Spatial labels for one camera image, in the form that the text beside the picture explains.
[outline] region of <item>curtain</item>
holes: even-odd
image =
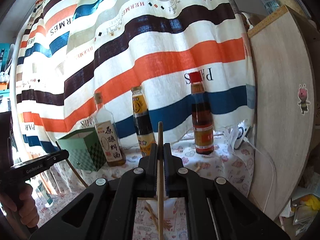
[[[16,98],[27,151],[93,126],[93,94],[113,113],[124,147],[138,145],[131,87],[141,85],[157,137],[192,128],[188,73],[200,71],[214,129],[252,122],[255,83],[233,0],[39,0],[24,32]]]

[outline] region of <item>hand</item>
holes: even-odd
[[[21,223],[29,228],[35,227],[39,222],[36,202],[31,196],[32,190],[31,185],[26,183],[19,195],[19,198],[23,201],[23,207],[19,210]],[[13,212],[17,211],[16,204],[8,197],[7,194],[0,194],[0,202]]]

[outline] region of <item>checkered box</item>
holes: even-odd
[[[69,152],[69,161],[76,169],[98,171],[107,161],[94,128],[74,131],[58,143]]]

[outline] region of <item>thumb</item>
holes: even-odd
[[[17,211],[16,204],[13,202],[11,198],[9,198],[7,194],[5,193],[0,194],[0,202],[2,203],[2,205],[7,206],[9,209],[11,209],[13,212]]]

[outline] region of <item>metal screw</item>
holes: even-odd
[[[220,185],[223,185],[223,184],[225,184],[227,181],[226,181],[226,179],[223,178],[223,177],[218,177],[218,178],[216,179],[216,182],[217,182],[218,184],[220,184]]]
[[[188,173],[188,169],[187,168],[180,168],[180,169],[178,169],[178,172],[180,174],[186,174],[186,173]]]
[[[133,172],[135,173],[135,174],[141,174],[141,173],[143,173],[143,168],[135,168],[134,170],[133,170]]]
[[[98,186],[102,186],[102,185],[104,185],[106,183],[106,180],[104,179],[104,178],[100,178],[100,179],[97,179],[96,180],[96,184],[98,185]]]

